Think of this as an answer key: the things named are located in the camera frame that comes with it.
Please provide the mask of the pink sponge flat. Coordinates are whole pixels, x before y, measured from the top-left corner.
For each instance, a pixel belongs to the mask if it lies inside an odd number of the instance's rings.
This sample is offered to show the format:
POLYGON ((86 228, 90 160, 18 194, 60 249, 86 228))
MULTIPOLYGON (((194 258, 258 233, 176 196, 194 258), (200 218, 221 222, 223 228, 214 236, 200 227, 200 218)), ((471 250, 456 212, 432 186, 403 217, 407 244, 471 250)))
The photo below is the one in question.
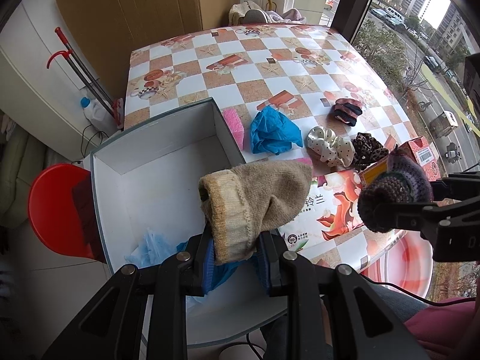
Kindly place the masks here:
POLYGON ((313 168, 312 160, 310 158, 296 158, 296 161, 300 162, 301 164, 308 165, 310 168, 313 168))

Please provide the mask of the red plastic stool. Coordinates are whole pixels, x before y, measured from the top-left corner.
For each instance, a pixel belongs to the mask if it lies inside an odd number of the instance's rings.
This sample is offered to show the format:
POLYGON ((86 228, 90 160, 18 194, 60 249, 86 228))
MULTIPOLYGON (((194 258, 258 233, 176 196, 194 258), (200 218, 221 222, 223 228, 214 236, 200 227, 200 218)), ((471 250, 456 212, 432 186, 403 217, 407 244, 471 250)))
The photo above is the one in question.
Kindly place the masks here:
POLYGON ((47 167, 33 181, 28 220, 49 250, 106 262, 99 235, 91 173, 69 163, 47 167))

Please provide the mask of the red patterned carton box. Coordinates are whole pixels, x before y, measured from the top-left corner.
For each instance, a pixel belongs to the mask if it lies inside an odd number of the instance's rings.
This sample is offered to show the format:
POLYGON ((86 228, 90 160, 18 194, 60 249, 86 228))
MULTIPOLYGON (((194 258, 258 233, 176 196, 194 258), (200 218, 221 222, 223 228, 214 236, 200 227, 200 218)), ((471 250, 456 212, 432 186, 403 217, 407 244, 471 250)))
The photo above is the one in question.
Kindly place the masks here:
MULTIPOLYGON (((441 178, 439 169, 439 152, 430 144, 424 136, 415 137, 399 146, 400 151, 411 158, 419 165, 429 181, 436 181, 441 178)), ((381 173, 387 170, 387 158, 368 166, 360 172, 360 179, 363 186, 371 184, 381 173)))

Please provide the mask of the white cabinet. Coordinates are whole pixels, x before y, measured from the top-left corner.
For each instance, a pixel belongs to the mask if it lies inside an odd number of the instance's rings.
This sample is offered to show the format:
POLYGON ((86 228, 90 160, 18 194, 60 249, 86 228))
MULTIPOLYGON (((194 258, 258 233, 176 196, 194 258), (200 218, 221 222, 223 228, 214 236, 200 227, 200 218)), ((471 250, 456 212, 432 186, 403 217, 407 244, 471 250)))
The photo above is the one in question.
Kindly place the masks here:
POLYGON ((61 29, 81 50, 56 0, 22 0, 1 30, 1 62, 17 75, 2 89, 2 106, 39 141, 71 161, 84 158, 102 139, 86 119, 80 100, 92 94, 63 57, 61 29))

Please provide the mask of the pink sponge upright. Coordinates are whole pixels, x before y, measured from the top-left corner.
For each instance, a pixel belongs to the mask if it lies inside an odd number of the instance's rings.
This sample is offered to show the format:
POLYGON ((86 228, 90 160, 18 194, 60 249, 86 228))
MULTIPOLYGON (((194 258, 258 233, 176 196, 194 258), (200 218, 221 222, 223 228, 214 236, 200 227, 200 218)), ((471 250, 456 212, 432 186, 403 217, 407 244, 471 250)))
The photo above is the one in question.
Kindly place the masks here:
POLYGON ((222 116, 233 136, 233 139, 239 147, 239 150, 243 150, 245 130, 239 114, 233 108, 226 108, 222 111, 222 116))

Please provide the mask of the checkered patterned tablecloth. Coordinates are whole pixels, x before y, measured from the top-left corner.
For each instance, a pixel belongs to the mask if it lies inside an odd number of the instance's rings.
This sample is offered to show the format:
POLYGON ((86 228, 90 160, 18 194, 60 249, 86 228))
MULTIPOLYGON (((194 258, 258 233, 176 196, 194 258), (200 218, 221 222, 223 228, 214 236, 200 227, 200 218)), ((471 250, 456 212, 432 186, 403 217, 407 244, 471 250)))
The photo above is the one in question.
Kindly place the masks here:
POLYGON ((316 126, 352 138, 370 133, 402 144, 413 126, 389 88, 341 35, 319 25, 249 25, 174 37, 130 56, 124 124, 213 98, 244 128, 270 106, 302 133, 316 126), (330 111, 339 98, 362 103, 355 127, 330 111))

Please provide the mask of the dark blue cloth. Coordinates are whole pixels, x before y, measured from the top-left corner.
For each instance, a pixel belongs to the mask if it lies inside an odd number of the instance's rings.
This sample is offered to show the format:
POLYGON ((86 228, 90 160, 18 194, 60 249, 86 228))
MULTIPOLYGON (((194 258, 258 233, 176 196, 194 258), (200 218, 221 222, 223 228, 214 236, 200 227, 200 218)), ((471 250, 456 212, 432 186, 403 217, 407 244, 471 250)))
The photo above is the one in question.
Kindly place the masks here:
POLYGON ((261 264, 265 262, 262 253, 256 252, 247 260, 228 262, 222 265, 216 265, 215 262, 215 247, 213 239, 208 240, 206 254, 202 261, 202 281, 201 289, 204 296, 210 291, 221 286, 226 282, 236 270, 245 263, 250 263, 256 270, 256 274, 260 280, 264 279, 266 273, 261 273, 261 264))

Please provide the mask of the pink plastic basin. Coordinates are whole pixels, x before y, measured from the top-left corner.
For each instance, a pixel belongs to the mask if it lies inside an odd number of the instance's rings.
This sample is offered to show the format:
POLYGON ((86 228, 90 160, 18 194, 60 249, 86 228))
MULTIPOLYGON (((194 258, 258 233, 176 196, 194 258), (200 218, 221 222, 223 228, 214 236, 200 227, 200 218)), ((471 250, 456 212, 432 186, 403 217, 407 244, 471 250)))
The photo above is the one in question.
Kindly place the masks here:
POLYGON ((362 274, 373 281, 396 284, 420 297, 426 297, 434 268, 432 253, 431 244, 417 232, 406 232, 362 274))

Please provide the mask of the leopard print scrunchie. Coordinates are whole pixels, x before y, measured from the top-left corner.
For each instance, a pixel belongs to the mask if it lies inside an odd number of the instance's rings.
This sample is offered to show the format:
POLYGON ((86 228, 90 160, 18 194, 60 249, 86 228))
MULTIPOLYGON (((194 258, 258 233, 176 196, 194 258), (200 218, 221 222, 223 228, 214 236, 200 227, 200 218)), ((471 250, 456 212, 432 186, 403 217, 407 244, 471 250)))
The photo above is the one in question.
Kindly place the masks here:
POLYGON ((355 149, 352 166, 358 171, 365 170, 389 154, 389 150, 370 133, 357 133, 352 144, 355 149))

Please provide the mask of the clothes pile behind table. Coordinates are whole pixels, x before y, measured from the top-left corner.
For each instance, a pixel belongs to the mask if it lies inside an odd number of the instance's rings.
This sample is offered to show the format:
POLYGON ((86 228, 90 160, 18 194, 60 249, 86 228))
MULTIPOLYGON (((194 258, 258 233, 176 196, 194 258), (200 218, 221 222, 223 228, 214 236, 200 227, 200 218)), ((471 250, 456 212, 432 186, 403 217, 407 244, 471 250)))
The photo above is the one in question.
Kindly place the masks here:
POLYGON ((228 17, 230 26, 276 23, 306 24, 307 22, 307 19, 296 8, 279 14, 274 10, 261 9, 258 4, 251 0, 233 4, 229 10, 228 17))

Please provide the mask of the white storage box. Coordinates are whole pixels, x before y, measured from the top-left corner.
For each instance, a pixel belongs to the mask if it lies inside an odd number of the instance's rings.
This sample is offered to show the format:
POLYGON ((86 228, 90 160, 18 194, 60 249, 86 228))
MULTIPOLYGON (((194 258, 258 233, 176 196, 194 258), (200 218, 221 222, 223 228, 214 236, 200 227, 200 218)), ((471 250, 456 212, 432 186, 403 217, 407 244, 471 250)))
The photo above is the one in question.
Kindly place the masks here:
MULTIPOLYGON (((244 158, 212 98, 131 127, 91 154, 97 226, 106 263, 119 270, 148 231, 171 246, 204 228, 199 179, 244 158)), ((220 345, 275 320, 287 309, 268 297, 254 267, 244 264, 186 311, 191 348, 220 345)))

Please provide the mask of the purple knitted hat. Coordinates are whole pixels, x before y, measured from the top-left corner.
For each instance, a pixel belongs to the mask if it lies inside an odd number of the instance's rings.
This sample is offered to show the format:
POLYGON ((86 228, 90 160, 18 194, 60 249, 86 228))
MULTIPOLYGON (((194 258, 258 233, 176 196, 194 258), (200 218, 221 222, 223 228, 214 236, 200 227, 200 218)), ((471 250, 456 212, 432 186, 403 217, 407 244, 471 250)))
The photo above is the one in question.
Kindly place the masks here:
POLYGON ((395 147, 387 155, 387 170, 364 187, 358 214, 367 227, 367 215, 381 204, 432 203, 434 194, 423 169, 395 147))

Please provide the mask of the brown cardboard panel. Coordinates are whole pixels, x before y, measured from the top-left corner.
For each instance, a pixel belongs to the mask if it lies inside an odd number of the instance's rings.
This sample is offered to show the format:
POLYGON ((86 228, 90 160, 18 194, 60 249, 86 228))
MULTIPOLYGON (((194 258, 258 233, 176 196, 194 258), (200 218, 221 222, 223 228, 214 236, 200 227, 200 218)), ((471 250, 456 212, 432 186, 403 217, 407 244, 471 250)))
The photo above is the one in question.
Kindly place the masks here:
POLYGON ((228 23, 239 0, 55 0, 109 95, 125 95, 134 50, 228 23))

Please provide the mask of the light blue feather duster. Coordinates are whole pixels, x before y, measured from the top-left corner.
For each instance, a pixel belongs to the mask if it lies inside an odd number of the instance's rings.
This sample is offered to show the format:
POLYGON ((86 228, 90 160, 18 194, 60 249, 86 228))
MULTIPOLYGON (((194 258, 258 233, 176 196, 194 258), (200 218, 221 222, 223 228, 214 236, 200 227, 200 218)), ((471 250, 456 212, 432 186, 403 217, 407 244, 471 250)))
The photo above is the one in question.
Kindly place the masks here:
POLYGON ((186 245, 186 241, 171 244, 162 234, 148 228, 135 250, 124 256, 124 261, 138 268, 152 267, 161 264, 171 255, 184 251, 186 245))

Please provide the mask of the pink striped sock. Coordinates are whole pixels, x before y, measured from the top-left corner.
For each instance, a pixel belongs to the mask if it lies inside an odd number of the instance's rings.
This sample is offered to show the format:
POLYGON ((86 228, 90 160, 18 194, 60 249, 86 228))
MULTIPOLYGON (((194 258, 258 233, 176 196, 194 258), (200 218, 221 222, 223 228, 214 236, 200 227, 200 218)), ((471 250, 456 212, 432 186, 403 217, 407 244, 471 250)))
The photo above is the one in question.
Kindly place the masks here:
POLYGON ((355 127, 358 117, 363 114, 362 103, 353 98, 339 98, 335 101, 330 113, 345 125, 355 127))

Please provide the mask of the white polka dot scrunchie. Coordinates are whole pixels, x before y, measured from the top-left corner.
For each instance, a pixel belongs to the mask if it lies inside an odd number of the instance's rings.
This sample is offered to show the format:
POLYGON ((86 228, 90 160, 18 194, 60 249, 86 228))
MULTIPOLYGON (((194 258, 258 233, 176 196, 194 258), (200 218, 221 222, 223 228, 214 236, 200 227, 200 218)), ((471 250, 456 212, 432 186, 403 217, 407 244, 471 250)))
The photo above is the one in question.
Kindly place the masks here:
POLYGON ((356 150, 349 139, 337 136, 327 127, 313 127, 307 134, 307 147, 328 167, 349 167, 356 150))

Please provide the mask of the floral tissue pack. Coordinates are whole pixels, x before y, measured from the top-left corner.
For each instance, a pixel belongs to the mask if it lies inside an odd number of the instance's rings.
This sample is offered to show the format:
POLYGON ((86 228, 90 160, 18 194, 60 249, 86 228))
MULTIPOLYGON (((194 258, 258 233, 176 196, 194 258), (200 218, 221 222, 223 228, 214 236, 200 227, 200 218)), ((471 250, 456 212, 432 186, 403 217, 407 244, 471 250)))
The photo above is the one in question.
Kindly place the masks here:
POLYGON ((362 189, 354 170, 329 173, 312 180, 304 207, 279 233, 290 250, 315 255, 337 249, 342 260, 372 257, 395 243, 395 232, 368 230, 360 218, 362 189))

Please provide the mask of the white detergent bottle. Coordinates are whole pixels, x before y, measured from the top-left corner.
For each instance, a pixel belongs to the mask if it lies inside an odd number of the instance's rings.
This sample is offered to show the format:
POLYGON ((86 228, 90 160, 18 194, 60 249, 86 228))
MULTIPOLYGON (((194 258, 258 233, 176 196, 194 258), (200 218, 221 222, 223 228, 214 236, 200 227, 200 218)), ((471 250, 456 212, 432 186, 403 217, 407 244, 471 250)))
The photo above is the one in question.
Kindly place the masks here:
POLYGON ((116 122, 110 113, 99 103, 97 99, 91 100, 88 97, 83 97, 80 100, 84 116, 97 129, 112 136, 117 132, 116 122))

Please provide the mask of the beige knitted sock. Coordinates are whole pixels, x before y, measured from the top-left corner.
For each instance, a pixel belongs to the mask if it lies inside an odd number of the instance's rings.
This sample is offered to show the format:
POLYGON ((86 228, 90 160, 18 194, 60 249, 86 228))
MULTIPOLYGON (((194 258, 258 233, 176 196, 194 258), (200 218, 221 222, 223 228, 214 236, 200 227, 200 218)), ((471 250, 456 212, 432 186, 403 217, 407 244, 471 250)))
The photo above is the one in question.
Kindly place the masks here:
POLYGON ((247 163, 203 176, 199 197, 216 264, 250 258, 261 232, 288 224, 300 213, 311 182, 312 165, 296 160, 247 163))

